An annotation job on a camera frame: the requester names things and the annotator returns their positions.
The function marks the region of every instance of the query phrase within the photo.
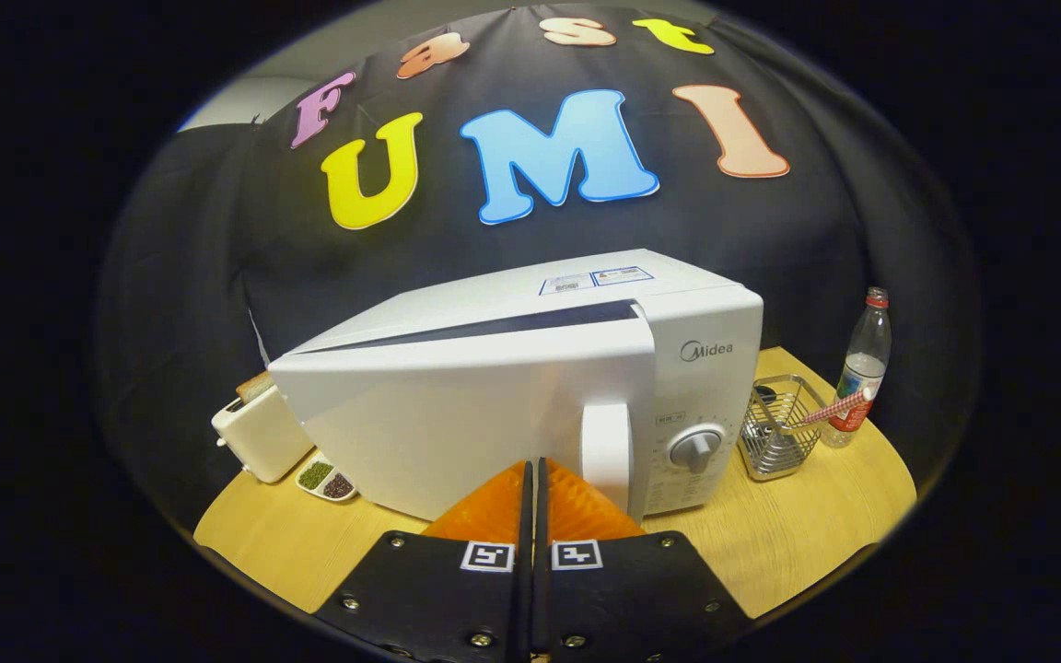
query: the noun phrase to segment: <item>green beans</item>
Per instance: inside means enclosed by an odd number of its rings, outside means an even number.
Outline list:
[[[309,466],[309,469],[302,471],[302,475],[300,475],[300,478],[297,479],[297,483],[306,488],[306,490],[312,491],[313,488],[316,488],[317,485],[321,483],[321,478],[325,478],[325,475],[329,474],[331,470],[333,470],[332,465],[327,465],[326,463],[315,463]]]

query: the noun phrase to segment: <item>yellow letter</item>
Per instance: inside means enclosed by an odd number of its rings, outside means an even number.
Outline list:
[[[719,140],[719,170],[734,177],[779,177],[788,172],[784,157],[771,151],[759,135],[748,114],[740,106],[740,93],[718,85],[683,85],[674,97],[690,101],[711,125]]]
[[[665,43],[665,46],[673,46],[679,51],[690,51],[703,55],[715,53],[715,49],[711,49],[707,43],[691,41],[690,38],[686,38],[688,34],[695,34],[695,31],[675,25],[673,22],[662,20],[662,18],[644,18],[644,20],[632,21],[632,24],[645,27],[653,33],[654,37],[658,38],[658,41]]]
[[[362,230],[392,219],[403,209],[416,190],[416,125],[421,114],[397,117],[375,132],[375,138],[387,140],[387,164],[392,179],[382,192],[367,198],[359,188],[359,152],[366,142],[351,140],[337,147],[321,162],[327,176],[330,214],[346,230]]]
[[[543,18],[539,27],[547,34],[543,37],[563,46],[613,46],[616,38],[605,32],[592,18]]]
[[[417,73],[429,71],[433,65],[450,62],[468,49],[468,43],[460,41],[460,35],[455,32],[436,35],[401,56],[403,65],[395,76],[412,78]]]

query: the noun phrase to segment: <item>microwave door handle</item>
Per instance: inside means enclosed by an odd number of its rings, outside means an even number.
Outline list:
[[[585,482],[628,513],[632,435],[628,406],[597,404],[584,408],[580,469]]]

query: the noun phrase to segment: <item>wooden table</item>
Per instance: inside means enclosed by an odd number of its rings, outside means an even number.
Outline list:
[[[818,394],[833,390],[783,348],[762,351],[755,373],[799,373]],[[902,458],[867,421],[848,448],[817,444],[796,474],[771,482],[752,482],[733,450],[710,503],[645,517],[643,527],[685,534],[744,612],[759,617],[880,541],[915,499]],[[313,612],[381,534],[420,533],[425,525],[362,496],[337,504],[316,499],[294,486],[294,471],[271,485],[241,471],[207,508],[194,540]]]

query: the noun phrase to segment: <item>black cloth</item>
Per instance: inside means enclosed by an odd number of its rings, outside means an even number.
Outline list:
[[[589,17],[612,47],[557,46],[545,17]],[[897,132],[833,76],[731,17],[691,24],[713,55],[674,50],[631,21],[656,14],[535,5],[451,22],[359,63],[328,126],[296,150],[294,104],[263,125],[190,129],[161,151],[119,220],[101,282],[100,413],[115,453],[164,514],[193,529],[239,470],[214,446],[211,415],[271,359],[403,291],[502,268],[650,248],[744,282],[764,299],[764,347],[783,346],[829,381],[841,371],[868,285],[889,291],[895,336],[871,419],[918,483],[935,477],[972,411],[980,372],[980,302],[972,254],[939,181]],[[458,32],[469,50],[415,78],[400,57]],[[731,87],[783,177],[724,175],[695,106],[671,91]],[[571,93],[625,94],[625,125],[653,196],[585,200],[576,163],[568,202],[535,197],[525,219],[484,226],[469,119],[515,110],[550,132]],[[362,190],[387,182],[384,122],[423,114],[420,177],[394,217],[336,226],[319,164],[366,140]]]

